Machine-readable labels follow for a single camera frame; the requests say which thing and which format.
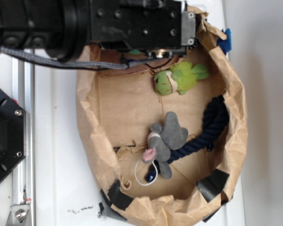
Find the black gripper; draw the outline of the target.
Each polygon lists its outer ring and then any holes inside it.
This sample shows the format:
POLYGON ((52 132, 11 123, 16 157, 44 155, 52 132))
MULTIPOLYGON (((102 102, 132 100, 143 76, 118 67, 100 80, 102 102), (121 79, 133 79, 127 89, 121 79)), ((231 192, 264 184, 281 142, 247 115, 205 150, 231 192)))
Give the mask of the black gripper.
POLYGON ((196 42, 196 14, 179 0, 91 0, 91 43, 150 57, 186 55, 196 42))

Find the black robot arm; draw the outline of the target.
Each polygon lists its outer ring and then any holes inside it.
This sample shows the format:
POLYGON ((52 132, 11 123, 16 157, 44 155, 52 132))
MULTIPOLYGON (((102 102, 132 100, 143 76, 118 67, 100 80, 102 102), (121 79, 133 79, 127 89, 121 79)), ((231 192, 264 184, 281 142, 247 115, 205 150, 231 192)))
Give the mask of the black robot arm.
POLYGON ((41 48, 61 62, 96 43, 120 52, 186 54, 196 14, 176 0, 0 0, 0 51, 41 48))

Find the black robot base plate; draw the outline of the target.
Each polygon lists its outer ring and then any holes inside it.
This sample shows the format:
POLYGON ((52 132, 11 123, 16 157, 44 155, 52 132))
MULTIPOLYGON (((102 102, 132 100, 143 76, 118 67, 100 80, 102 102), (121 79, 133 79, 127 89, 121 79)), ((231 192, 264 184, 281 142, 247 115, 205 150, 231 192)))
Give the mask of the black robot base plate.
POLYGON ((0 183, 25 157, 25 111, 0 88, 0 183))

